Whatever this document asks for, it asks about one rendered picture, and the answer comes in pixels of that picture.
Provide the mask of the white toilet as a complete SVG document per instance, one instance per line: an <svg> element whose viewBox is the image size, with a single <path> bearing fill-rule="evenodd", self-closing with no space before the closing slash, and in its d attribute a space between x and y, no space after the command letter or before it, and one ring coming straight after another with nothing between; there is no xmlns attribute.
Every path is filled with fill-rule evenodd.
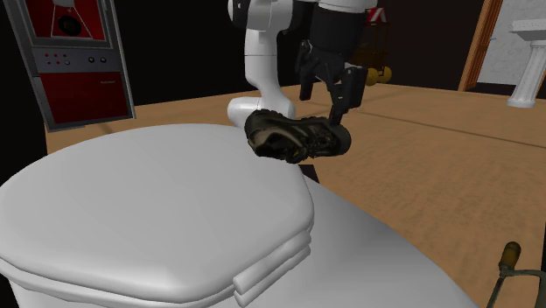
<svg viewBox="0 0 546 308"><path fill-rule="evenodd" d="M214 124L100 136L15 174L0 275L19 308L478 308L391 227Z"/></svg>

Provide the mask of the red and grey machine cabinet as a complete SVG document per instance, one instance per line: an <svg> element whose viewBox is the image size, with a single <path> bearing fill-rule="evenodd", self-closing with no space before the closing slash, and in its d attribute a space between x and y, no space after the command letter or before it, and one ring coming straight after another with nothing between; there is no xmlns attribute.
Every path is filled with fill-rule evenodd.
<svg viewBox="0 0 546 308"><path fill-rule="evenodd" d="M134 117L114 0L3 0L48 131Z"/></svg>

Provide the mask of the wooden door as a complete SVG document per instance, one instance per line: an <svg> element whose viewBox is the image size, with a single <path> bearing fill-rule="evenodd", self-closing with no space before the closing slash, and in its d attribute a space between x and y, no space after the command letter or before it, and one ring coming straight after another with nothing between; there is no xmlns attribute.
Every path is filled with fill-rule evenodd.
<svg viewBox="0 0 546 308"><path fill-rule="evenodd" d="M465 67L458 84L458 91L460 92L475 88L477 85L502 3L503 0L484 0Z"/></svg>

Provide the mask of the brass knobbed metal fixture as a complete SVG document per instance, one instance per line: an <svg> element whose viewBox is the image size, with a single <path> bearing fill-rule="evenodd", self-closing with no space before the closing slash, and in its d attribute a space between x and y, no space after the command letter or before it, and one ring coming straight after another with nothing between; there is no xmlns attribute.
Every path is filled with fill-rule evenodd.
<svg viewBox="0 0 546 308"><path fill-rule="evenodd" d="M546 308L546 271L539 269L516 269L522 248L519 243L511 241L503 249L500 261L498 263L499 277L493 288L486 308L494 308L494 304L499 296L501 287L507 277L533 276L539 278L538 293L535 301L535 308Z"/></svg>

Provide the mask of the white pedestal sink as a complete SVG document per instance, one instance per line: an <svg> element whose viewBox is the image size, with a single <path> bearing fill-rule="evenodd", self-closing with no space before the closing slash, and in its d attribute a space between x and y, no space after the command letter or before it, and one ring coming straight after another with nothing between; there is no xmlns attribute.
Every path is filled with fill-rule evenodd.
<svg viewBox="0 0 546 308"><path fill-rule="evenodd" d="M511 33L528 41L531 52L507 105L531 109L535 106L536 95L546 72L546 19L515 20Z"/></svg>

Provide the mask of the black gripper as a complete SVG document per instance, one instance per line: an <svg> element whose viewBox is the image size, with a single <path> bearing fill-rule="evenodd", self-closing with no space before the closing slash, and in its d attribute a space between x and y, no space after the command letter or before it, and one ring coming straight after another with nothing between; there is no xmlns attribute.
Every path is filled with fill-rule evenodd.
<svg viewBox="0 0 546 308"><path fill-rule="evenodd" d="M309 41L300 43L297 55L297 73L300 81L300 101L312 97L315 81L315 68L319 60L312 53L312 48L340 55L345 62L353 56L361 37L366 12L345 12L328 10L319 5L313 7ZM341 119L349 109L361 105L366 86L368 70L361 66L349 66L343 70L336 81L328 84L332 99L329 122L332 126L340 125Z"/></svg>

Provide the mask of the dark brown shoe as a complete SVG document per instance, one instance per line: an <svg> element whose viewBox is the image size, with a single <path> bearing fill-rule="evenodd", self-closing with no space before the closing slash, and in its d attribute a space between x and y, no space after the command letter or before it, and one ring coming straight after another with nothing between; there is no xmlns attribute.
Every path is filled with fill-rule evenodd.
<svg viewBox="0 0 546 308"><path fill-rule="evenodd" d="M299 164L307 158L345 154L352 143L343 125L332 125L325 117L290 119L273 110L259 109L247 118L244 131L258 157Z"/></svg>

